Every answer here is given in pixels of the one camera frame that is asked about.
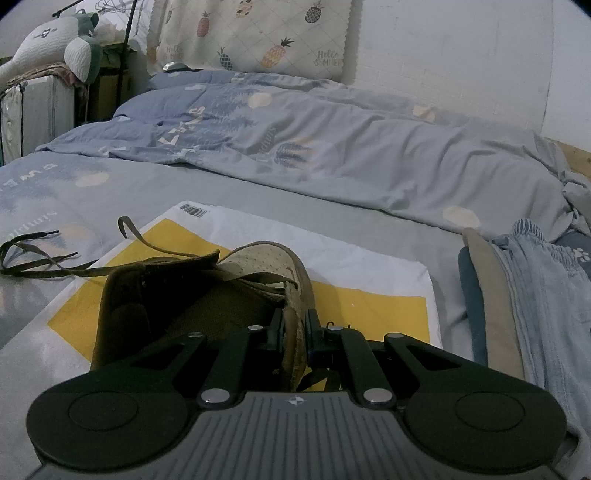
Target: gray cloth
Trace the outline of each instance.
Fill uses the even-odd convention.
[[[587,228],[563,196],[564,155],[533,131],[277,74],[163,73],[151,88],[113,120],[41,148],[190,163],[454,233],[478,227],[487,239],[521,217],[550,240],[573,222]]]

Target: bed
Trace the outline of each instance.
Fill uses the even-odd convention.
[[[119,243],[122,215],[144,225],[182,200],[229,207],[421,262],[443,348],[472,359],[457,266],[463,228],[491,239],[531,218],[551,241],[588,234],[575,208],[588,187],[530,130],[329,80],[163,73],[112,120],[0,169],[0,238],[59,229],[44,247],[78,251],[67,262],[80,264]],[[0,348],[70,281],[0,277]],[[0,434],[7,478],[37,465],[19,429],[8,423]]]

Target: white wall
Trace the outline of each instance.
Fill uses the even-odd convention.
[[[0,20],[0,57],[11,57],[25,37],[39,25],[53,20],[51,14],[64,8],[67,0],[22,0]],[[74,13],[69,9],[64,14]]]
[[[591,151],[591,18],[554,0],[554,56],[542,134]]]
[[[346,82],[541,129],[552,0],[353,1]]]

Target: metal pole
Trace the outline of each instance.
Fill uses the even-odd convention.
[[[134,0],[131,5],[131,12],[129,12],[129,20],[127,21],[127,28],[125,29],[125,40],[123,41],[123,51],[121,52],[121,64],[119,65],[119,76],[117,77],[117,93],[115,96],[115,104],[117,107],[121,105],[121,86],[123,84],[123,72],[125,71],[127,64],[127,43],[129,41],[129,32],[134,22],[135,6],[138,0]]]
[[[56,18],[60,18],[60,15],[62,12],[65,12],[66,10],[68,10],[70,7],[73,7],[74,5],[78,5],[80,2],[83,2],[84,0],[76,0],[75,2],[71,3],[70,5],[68,5],[67,7],[62,8],[61,10],[58,10],[57,12],[55,12],[52,17],[56,17]]]

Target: logo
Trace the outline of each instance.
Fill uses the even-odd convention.
[[[290,397],[287,401],[296,407],[298,405],[302,405],[305,402],[302,397]]]

